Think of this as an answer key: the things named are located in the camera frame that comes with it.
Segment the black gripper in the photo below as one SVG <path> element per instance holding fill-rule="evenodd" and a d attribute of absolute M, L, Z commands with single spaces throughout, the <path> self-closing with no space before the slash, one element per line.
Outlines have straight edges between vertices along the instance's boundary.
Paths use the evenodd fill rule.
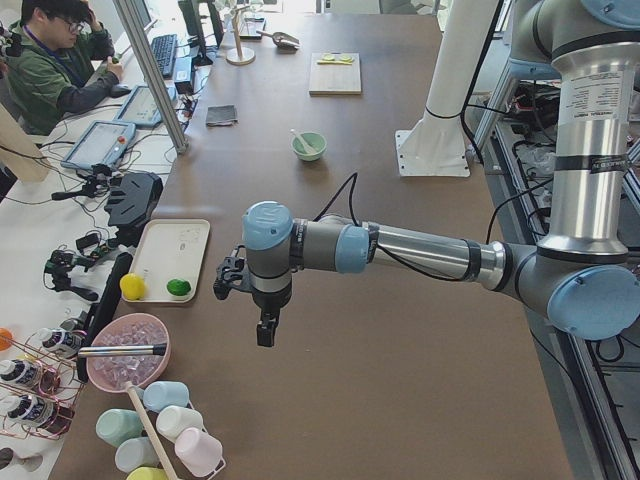
<path fill-rule="evenodd" d="M 290 301 L 291 287 L 284 287 L 276 292 L 264 292 L 254 288 L 252 298 L 260 309 L 260 320 L 256 326 L 256 340 L 260 347 L 273 347 L 280 310 Z"/>

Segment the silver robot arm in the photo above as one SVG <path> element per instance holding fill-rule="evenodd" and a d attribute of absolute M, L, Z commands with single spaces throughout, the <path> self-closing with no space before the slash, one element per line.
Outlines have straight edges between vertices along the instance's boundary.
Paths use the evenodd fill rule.
<path fill-rule="evenodd" d="M 634 323 L 639 282 L 617 231 L 639 5 L 520 1 L 512 57 L 550 64 L 561 77 L 548 233 L 533 246 L 480 244 L 354 219 L 295 219 L 277 202 L 257 203 L 243 217 L 243 284 L 261 310 L 259 345 L 275 341 L 294 270 L 359 273 L 385 257 L 432 278 L 478 282 L 586 340 Z"/>

